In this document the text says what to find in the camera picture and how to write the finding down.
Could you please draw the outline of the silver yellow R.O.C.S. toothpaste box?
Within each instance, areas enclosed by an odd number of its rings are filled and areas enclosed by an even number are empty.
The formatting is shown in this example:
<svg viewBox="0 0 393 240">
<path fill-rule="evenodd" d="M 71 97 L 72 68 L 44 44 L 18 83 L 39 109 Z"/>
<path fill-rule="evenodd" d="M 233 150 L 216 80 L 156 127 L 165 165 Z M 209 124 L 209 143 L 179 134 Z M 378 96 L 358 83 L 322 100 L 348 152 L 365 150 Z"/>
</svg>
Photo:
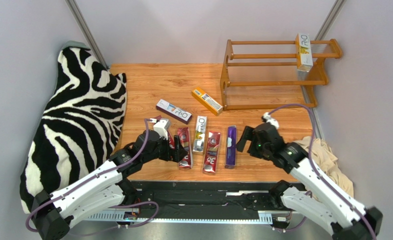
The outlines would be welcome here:
<svg viewBox="0 0 393 240">
<path fill-rule="evenodd" d="M 206 116 L 199 115 L 196 119 L 195 124 L 195 133 L 192 151 L 195 154 L 203 154 L 205 149 L 205 141 L 206 141 L 206 130 L 207 130 L 207 121 L 208 118 Z"/>
</svg>

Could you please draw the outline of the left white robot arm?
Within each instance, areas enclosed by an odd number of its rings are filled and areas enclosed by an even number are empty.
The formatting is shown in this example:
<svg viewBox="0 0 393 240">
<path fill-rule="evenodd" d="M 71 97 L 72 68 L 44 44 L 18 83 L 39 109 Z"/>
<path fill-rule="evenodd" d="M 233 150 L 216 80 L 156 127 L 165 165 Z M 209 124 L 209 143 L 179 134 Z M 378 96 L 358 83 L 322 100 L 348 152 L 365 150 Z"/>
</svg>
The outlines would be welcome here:
<svg viewBox="0 0 393 240">
<path fill-rule="evenodd" d="M 115 152 L 77 182 L 53 193 L 42 191 L 32 204 L 30 219 L 43 240 L 60 240 L 76 224 L 110 207 L 136 204 L 137 190 L 128 177 L 152 160 L 180 162 L 188 152 L 179 135 L 169 139 L 145 130 L 135 142 Z"/>
</svg>

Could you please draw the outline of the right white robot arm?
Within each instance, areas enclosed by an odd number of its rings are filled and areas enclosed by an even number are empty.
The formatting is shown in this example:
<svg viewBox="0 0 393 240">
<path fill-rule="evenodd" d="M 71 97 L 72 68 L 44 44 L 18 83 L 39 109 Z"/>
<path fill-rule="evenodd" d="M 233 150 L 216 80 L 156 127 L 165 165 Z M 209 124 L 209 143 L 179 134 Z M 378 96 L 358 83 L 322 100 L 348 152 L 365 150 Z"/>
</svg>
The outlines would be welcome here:
<svg viewBox="0 0 393 240">
<path fill-rule="evenodd" d="M 334 183 L 310 159 L 310 154 L 296 142 L 286 143 L 277 128 L 264 122 L 246 126 L 236 144 L 243 152 L 250 142 L 250 156 L 273 162 L 304 184 L 317 198 L 305 195 L 285 180 L 279 181 L 269 194 L 281 207 L 295 210 L 328 232 L 334 240 L 375 240 L 383 214 L 365 207 Z"/>
</svg>

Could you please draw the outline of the orange white R.O.C.S. toothpaste box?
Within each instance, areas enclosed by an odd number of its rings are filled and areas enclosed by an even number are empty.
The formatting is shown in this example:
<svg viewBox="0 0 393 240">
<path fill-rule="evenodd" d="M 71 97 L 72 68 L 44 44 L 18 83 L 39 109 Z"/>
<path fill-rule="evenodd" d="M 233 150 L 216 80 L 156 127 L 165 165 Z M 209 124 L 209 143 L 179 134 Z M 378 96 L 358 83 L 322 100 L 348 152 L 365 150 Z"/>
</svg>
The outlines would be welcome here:
<svg viewBox="0 0 393 240">
<path fill-rule="evenodd" d="M 314 66 L 310 36 L 298 33 L 295 39 L 297 70 L 309 72 Z"/>
</svg>

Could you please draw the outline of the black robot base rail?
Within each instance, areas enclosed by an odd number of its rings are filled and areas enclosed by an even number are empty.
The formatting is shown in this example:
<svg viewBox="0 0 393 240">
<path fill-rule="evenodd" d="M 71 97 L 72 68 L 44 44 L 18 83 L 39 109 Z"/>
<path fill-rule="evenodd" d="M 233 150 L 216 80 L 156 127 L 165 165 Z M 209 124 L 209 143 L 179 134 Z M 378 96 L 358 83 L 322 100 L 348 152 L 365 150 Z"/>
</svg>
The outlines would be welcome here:
<svg viewBox="0 0 393 240">
<path fill-rule="evenodd" d="M 274 203 L 273 182 L 133 181 L 142 206 L 108 208 L 90 221 L 142 223 L 261 224 L 287 228 L 293 213 Z"/>
</svg>

